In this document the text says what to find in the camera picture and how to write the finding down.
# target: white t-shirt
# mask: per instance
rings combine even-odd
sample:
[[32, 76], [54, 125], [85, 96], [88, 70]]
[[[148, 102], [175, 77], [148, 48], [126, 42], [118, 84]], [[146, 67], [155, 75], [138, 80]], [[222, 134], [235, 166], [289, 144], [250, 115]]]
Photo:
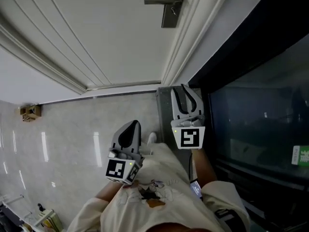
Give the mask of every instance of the white t-shirt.
[[202, 201], [166, 144], [152, 144], [152, 151], [155, 154], [145, 156], [132, 186], [124, 185], [110, 203], [90, 199], [68, 231], [145, 232], [162, 223], [212, 232], [250, 230], [249, 215], [232, 183], [206, 184]]

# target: person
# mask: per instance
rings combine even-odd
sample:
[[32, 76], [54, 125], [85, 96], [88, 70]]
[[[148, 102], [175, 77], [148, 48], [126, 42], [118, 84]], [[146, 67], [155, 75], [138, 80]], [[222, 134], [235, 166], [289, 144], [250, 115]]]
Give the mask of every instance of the person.
[[68, 232], [248, 232], [249, 215], [232, 183], [218, 181], [203, 149], [192, 150], [203, 200], [185, 169], [151, 133], [132, 185], [110, 182], [81, 209]]

